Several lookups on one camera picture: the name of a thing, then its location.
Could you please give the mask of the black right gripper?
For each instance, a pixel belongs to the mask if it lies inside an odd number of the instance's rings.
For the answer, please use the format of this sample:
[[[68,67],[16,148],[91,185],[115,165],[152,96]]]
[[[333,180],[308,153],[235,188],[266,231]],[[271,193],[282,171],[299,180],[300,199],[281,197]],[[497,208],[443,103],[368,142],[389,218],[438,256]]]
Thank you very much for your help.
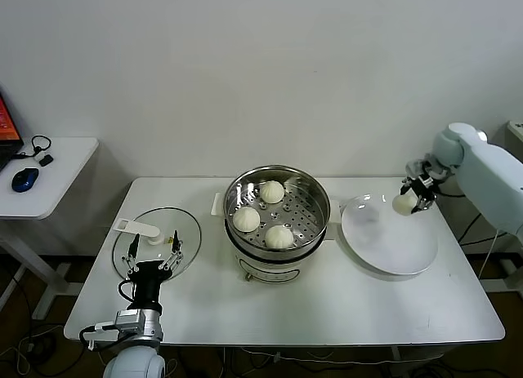
[[[406,176],[402,180],[400,194],[407,194],[411,189],[416,193],[411,214],[428,210],[436,200],[437,183],[427,173],[416,176],[414,179]]]

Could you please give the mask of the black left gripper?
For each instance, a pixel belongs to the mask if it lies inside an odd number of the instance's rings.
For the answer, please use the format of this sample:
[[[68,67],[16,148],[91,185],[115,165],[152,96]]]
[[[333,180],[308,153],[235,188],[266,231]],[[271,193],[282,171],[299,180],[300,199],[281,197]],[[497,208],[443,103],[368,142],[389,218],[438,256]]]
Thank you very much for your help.
[[[127,309],[162,309],[159,303],[160,287],[166,282],[183,259],[182,241],[175,231],[171,241],[171,251],[168,257],[161,260],[142,261],[136,263],[140,234],[136,234],[130,243],[127,254],[122,261],[127,265],[129,280],[135,286],[134,296]]]

